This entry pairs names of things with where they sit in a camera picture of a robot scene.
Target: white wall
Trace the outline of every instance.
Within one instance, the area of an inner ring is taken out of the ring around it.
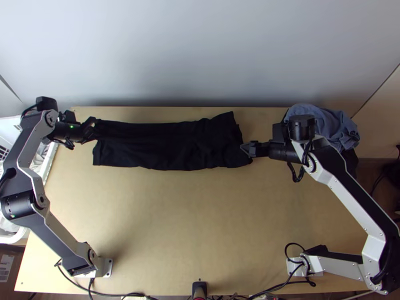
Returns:
[[[2,1],[0,74],[26,104],[355,112],[400,61],[398,0]]]
[[[20,115],[26,107],[26,104],[22,103],[0,80],[0,118]]]

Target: black cloth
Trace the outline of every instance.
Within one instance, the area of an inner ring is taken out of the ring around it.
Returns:
[[[192,171],[252,162],[240,149],[242,133],[232,111],[178,123],[98,120],[93,131],[95,166]]]

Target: wire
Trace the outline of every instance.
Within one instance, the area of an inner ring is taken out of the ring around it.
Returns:
[[[397,159],[396,159],[396,162],[397,162],[397,161],[400,160],[400,144],[397,144],[397,145],[396,145],[396,148],[397,148],[397,150],[398,150],[398,155],[397,155]],[[385,177],[386,177],[385,169],[383,169],[383,170],[380,172],[379,176],[376,178],[376,180],[375,180],[375,182],[373,183],[373,185],[372,185],[371,192],[369,192],[369,195],[370,195],[371,197],[374,195],[374,191],[375,191],[375,189],[377,188],[378,184],[379,184],[379,183],[382,181],[382,179],[384,179]]]
[[[292,262],[292,263],[295,263],[295,264],[304,264],[303,261],[292,260],[292,259],[288,256],[288,248],[289,248],[289,246],[292,246],[292,245],[299,246],[299,247],[303,250],[303,252],[306,251],[306,249],[304,249],[304,247],[303,247],[302,245],[300,245],[300,244],[298,244],[298,243],[296,243],[296,242],[290,242],[290,243],[288,243],[288,244],[284,247],[284,255],[286,256],[287,260],[288,260],[289,262]]]
[[[34,292],[32,295],[30,295],[30,297],[28,298],[28,300],[32,300],[33,298],[35,298],[37,292]]]
[[[360,298],[360,297],[364,297],[364,296],[366,296],[366,295],[369,295],[369,294],[371,294],[371,293],[375,293],[375,291],[374,291],[374,290],[369,290],[369,291],[366,291],[366,292],[361,293],[361,294],[358,294],[358,295],[354,295],[354,296],[351,296],[351,297],[348,297],[348,298],[344,298],[344,299],[342,299],[342,300],[357,299],[357,298]]]
[[[288,244],[285,246],[285,248],[284,248],[284,255],[286,256],[286,258],[287,258],[290,262],[295,263],[295,264],[298,264],[298,266],[290,273],[290,275],[289,275],[289,277],[286,279],[286,281],[283,282],[283,283],[274,285],[274,286],[272,286],[272,287],[270,287],[270,288],[268,288],[268,289],[265,289],[265,290],[263,290],[263,291],[260,291],[260,292],[258,292],[258,293],[256,293],[256,294],[250,296],[249,298],[247,298],[247,300],[253,300],[253,299],[255,299],[255,298],[257,298],[257,297],[260,297],[260,296],[262,296],[262,295],[275,292],[275,291],[277,291],[277,290],[282,289],[283,287],[285,287],[285,286],[287,286],[287,285],[293,285],[293,284],[309,284],[309,285],[312,286],[313,288],[317,286],[317,284],[316,284],[315,282],[311,281],[311,280],[308,278],[308,275],[310,274],[310,273],[309,273],[309,271],[310,271],[310,263],[308,262],[308,260],[306,259],[306,257],[305,257],[304,255],[300,255],[300,257],[303,258],[304,261],[296,261],[296,260],[292,260],[292,259],[288,256],[288,248],[289,248],[290,246],[292,246],[292,245],[295,245],[295,246],[300,247],[300,248],[302,249],[303,252],[306,251],[302,245],[300,245],[300,244],[298,244],[298,243],[296,243],[296,242],[290,242],[290,243],[288,243]],[[293,275],[296,273],[296,271],[297,271],[299,268],[301,268],[302,266],[305,265],[304,262],[306,262],[306,264],[307,264],[307,273],[306,273],[305,280],[297,280],[297,281],[292,281],[292,282],[290,282],[290,280],[292,279],[292,277],[293,277]]]
[[[60,262],[61,262],[61,259],[59,259],[54,266],[58,268],[58,270],[60,271],[62,276],[64,276],[64,278],[66,280],[68,280],[71,284],[73,284],[77,288],[79,288],[79,289],[81,289],[83,291],[86,291],[88,293],[90,292],[90,294],[95,294],[95,295],[104,296],[104,297],[123,297],[122,299],[124,299],[126,297],[146,297],[149,300],[158,300],[157,298],[154,298],[152,296],[147,296],[144,293],[140,293],[140,292],[130,292],[130,293],[126,293],[126,294],[109,294],[109,293],[103,293],[103,292],[95,291],[95,290],[92,290],[92,289],[89,289],[89,288],[85,288],[85,287],[79,285],[78,283],[74,282],[73,280],[69,279],[67,277],[67,275],[65,275],[65,273],[60,268]]]
[[[90,280],[89,280],[89,287],[87,288],[87,292],[88,292],[88,294],[89,294],[89,299],[90,299],[90,300],[93,300],[92,291],[91,291],[91,287],[92,287],[93,282],[95,282],[95,279],[94,279],[94,278],[90,278]]]
[[[255,299],[255,298],[257,298],[257,297],[260,297],[260,296],[262,296],[262,295],[265,295],[265,294],[268,294],[268,293],[271,293],[271,292],[275,292],[275,291],[277,291],[277,290],[282,289],[284,286],[286,286],[287,284],[289,284],[289,281],[292,279],[293,274],[294,274],[298,269],[300,269],[301,267],[302,267],[302,264],[299,264],[299,265],[293,270],[293,272],[289,275],[289,277],[286,279],[285,282],[280,283],[280,284],[277,284],[277,285],[274,285],[274,286],[272,286],[272,287],[270,287],[270,288],[268,288],[268,289],[265,289],[265,290],[263,290],[263,291],[260,291],[260,292],[258,292],[258,293],[256,293],[256,294],[250,296],[247,300],[253,300],[253,299]]]
[[[293,180],[294,183],[299,183],[304,176],[305,170],[303,168],[303,166],[301,166],[300,168],[300,172],[298,173],[298,176],[296,175],[296,171],[295,168],[293,167],[292,163],[290,161],[288,161],[287,166],[289,167],[290,171],[291,171],[291,179]]]
[[[34,109],[35,107],[37,107],[37,104],[31,105],[29,106],[27,109],[25,109],[22,113],[21,113],[21,119],[32,109]]]
[[[388,271],[389,268],[389,262],[391,261],[392,258],[392,252],[393,252],[393,242],[389,241],[388,243],[388,250],[387,250],[387,257],[386,257],[386,261],[382,267],[382,269],[379,271],[378,274],[376,274],[374,277],[371,277],[370,280],[374,285],[377,285],[382,278],[385,276],[385,274]]]
[[[307,145],[305,145],[304,152],[303,152],[303,155],[301,157],[301,163],[303,165],[306,165],[307,168],[308,168],[310,166],[308,158],[310,158],[310,160],[312,161],[311,173],[314,173],[316,171],[317,164],[316,164],[316,161],[309,155],[309,153],[310,153],[310,151],[312,149],[313,149],[313,139],[310,138],[308,143],[307,143]],[[296,171],[295,171],[295,168],[293,167],[292,163],[290,161],[288,161],[286,164],[290,169],[291,179],[293,180],[293,182],[294,183],[299,183],[303,179],[304,173],[306,172],[304,167],[301,166],[298,175],[296,175]]]

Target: wooden table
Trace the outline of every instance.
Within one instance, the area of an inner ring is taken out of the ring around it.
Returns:
[[[89,116],[132,123],[211,118],[234,111],[243,140],[267,141],[285,108],[76,107]],[[93,166],[95,142],[60,147],[46,184],[51,210],[78,241],[114,258],[104,293],[189,295],[207,281],[211,295],[249,295],[287,278],[284,247],[324,244],[360,254],[366,234],[325,185],[305,175],[292,182],[285,162],[257,158],[248,166],[199,171]],[[292,255],[299,249],[293,248]],[[59,257],[31,234],[16,291],[85,292],[53,267]],[[364,290],[363,282],[326,274],[317,286],[293,284],[282,293]],[[87,279],[77,280],[87,287]]]

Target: blue cloth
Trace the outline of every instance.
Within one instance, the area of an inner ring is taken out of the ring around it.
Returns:
[[[315,133],[324,136],[340,153],[355,148],[360,142],[356,123],[342,110],[295,104],[287,111],[284,121],[287,123],[295,115],[313,115],[316,121]]]

